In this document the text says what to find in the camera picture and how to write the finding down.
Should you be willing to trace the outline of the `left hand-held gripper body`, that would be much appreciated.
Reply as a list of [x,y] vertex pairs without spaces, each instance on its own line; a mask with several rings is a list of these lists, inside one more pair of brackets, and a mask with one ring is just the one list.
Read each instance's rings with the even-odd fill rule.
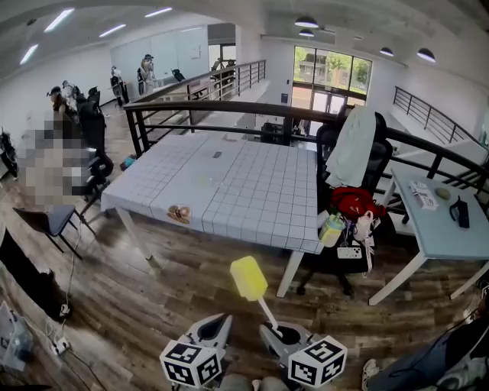
[[214,338],[187,333],[170,340],[160,354],[160,363],[172,384],[203,388],[224,375],[225,346],[226,333]]

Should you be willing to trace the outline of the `yellow sponge brush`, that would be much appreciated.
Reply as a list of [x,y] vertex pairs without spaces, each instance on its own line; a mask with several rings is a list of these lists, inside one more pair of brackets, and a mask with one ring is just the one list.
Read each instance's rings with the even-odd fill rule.
[[240,296],[249,302],[257,302],[267,316],[272,329],[280,337],[283,337],[283,333],[278,329],[277,320],[264,300],[268,284],[256,259],[252,256],[246,256],[233,261],[230,266],[230,274]]

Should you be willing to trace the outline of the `person's blue jeans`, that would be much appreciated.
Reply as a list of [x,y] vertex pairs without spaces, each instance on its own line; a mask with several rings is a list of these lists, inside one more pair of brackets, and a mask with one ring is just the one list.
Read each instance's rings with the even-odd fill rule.
[[267,376],[262,380],[250,380],[245,375],[231,373],[222,378],[215,391],[290,391],[279,378]]

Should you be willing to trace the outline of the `green and yellow bottle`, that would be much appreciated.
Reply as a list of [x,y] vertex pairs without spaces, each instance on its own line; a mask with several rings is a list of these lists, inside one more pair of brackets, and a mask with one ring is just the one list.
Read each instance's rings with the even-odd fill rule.
[[345,221],[340,212],[330,215],[321,228],[319,239],[324,247],[334,247],[345,229]]

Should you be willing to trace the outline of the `pink and white bag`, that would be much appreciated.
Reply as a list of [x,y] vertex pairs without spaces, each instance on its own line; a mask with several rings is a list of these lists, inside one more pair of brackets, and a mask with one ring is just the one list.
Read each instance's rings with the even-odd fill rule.
[[373,222],[373,212],[366,211],[365,214],[357,220],[353,234],[353,238],[355,239],[355,241],[363,244],[365,249],[368,269],[362,274],[364,278],[371,272],[373,268],[374,239],[371,236],[371,226]]

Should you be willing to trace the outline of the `white power strip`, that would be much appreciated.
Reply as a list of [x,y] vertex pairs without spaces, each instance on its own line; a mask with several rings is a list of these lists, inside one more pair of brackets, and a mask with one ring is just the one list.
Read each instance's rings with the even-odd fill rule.
[[52,341],[50,347],[55,356],[61,356],[70,349],[71,344],[66,337],[61,337],[55,341]]

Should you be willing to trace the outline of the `red bag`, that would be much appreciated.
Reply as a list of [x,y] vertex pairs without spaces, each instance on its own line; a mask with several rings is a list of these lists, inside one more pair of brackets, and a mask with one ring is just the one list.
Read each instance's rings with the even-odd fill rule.
[[356,222],[367,212],[371,212],[373,219],[383,218],[386,209],[374,201],[366,189],[353,187],[338,187],[332,190],[331,206],[340,212],[346,219]]

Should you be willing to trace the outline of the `white checked tablecloth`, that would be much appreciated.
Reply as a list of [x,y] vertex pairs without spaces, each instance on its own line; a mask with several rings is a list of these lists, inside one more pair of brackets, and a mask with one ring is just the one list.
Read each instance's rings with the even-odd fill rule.
[[322,250],[315,153],[233,134],[165,137],[103,191],[102,208],[251,243]]

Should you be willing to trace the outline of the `light blue table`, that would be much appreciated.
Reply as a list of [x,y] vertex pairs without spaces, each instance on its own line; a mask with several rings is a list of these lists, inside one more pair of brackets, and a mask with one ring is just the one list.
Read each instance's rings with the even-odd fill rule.
[[[416,237],[418,254],[389,282],[368,300],[374,306],[387,298],[395,289],[404,284],[428,259],[454,260],[462,263],[469,260],[484,261],[485,265],[449,298],[454,300],[474,285],[489,271],[489,219],[479,205],[475,194],[467,189],[459,189],[448,184],[393,168],[391,181],[384,194],[383,205],[398,191],[410,218]],[[410,188],[411,182],[423,183],[430,191],[447,189],[450,199],[444,201],[437,195],[438,208],[429,211],[416,201]],[[461,228],[449,213],[456,201],[468,204],[469,227]]]

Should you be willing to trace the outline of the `clear plastic storage bin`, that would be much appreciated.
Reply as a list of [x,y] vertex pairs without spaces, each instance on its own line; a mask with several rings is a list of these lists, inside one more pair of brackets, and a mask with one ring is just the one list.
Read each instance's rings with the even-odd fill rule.
[[33,337],[25,320],[3,301],[0,305],[0,365],[23,372],[31,359]]

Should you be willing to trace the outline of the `dark blue chair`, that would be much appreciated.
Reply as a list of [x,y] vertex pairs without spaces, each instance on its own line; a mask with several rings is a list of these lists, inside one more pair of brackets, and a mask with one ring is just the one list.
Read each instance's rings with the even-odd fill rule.
[[84,224],[93,234],[95,234],[84,217],[78,213],[74,205],[56,205],[50,212],[30,211],[25,208],[16,207],[13,207],[12,209],[33,230],[44,234],[59,252],[62,254],[64,253],[63,249],[54,240],[54,238],[60,238],[61,241],[72,251],[73,255],[80,260],[82,257],[63,236],[64,228],[70,224],[79,233],[81,233],[81,229],[76,228],[74,223],[71,222],[72,216],[75,215],[79,219],[80,223]]

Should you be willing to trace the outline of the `pale green towel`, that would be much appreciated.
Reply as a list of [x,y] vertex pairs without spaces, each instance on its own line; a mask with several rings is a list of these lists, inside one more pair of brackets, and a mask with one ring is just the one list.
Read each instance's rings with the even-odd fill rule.
[[376,131],[375,111],[355,106],[339,133],[326,161],[329,173],[325,182],[332,188],[362,184]]

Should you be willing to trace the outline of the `dark handrail metal railing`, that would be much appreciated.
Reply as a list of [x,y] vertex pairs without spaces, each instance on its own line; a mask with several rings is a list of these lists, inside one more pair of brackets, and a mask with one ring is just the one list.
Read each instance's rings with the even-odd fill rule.
[[[317,159],[319,161],[316,170],[317,182],[322,185],[328,174],[325,172],[326,164],[323,156],[323,146],[325,144],[325,134],[339,134],[339,129],[345,123],[346,117],[308,111],[301,108],[291,108],[282,105],[261,104],[256,102],[231,102],[231,101],[181,101],[181,102],[143,102],[131,103],[124,106],[128,118],[129,131],[133,141],[136,157],[139,158],[143,153],[150,150],[159,140],[150,141],[147,135],[156,129],[166,129],[172,131],[180,129],[183,132],[204,130],[221,131],[237,134],[265,135],[275,137],[283,145],[289,146],[292,141],[305,141],[316,145]],[[232,114],[253,114],[253,115],[273,115],[283,118],[283,125],[280,131],[261,132],[247,130],[236,125],[218,124],[169,124],[166,119],[158,124],[146,125],[142,113],[148,111],[154,115],[160,111],[195,111],[207,112],[230,112]],[[434,155],[431,165],[426,166],[421,163],[414,163],[400,157],[390,155],[385,157],[385,162],[378,167],[378,170],[366,169],[367,179],[364,184],[368,186],[371,194],[386,194],[384,190],[377,188],[380,178],[391,179],[390,174],[382,173],[381,170],[387,167],[391,161],[398,162],[406,166],[415,167],[426,173],[427,179],[432,179],[436,175],[443,176],[442,181],[445,185],[462,183],[465,187],[476,190],[475,198],[482,207],[483,212],[489,212],[489,190],[484,188],[484,184],[489,180],[489,171],[484,166],[479,166],[448,149],[437,144],[425,141],[419,137],[408,135],[387,126],[381,114],[376,113],[376,132],[374,141],[381,144],[388,141],[399,141],[412,147],[417,147],[424,152]]]

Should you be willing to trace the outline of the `black metal railing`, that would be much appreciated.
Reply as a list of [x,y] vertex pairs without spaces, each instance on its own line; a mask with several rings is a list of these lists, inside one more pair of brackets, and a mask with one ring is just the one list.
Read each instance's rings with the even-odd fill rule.
[[405,89],[395,88],[393,104],[442,144],[478,140],[447,115]]
[[266,79],[267,61],[249,63],[217,69],[192,78],[182,78],[172,84],[157,87],[153,92],[135,100],[135,103],[169,101],[223,101],[245,91]]

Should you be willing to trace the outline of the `large glass window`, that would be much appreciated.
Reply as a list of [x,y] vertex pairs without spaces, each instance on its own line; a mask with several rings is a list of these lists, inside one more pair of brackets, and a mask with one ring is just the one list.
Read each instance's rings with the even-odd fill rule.
[[352,55],[294,47],[293,81],[367,95],[372,62]]

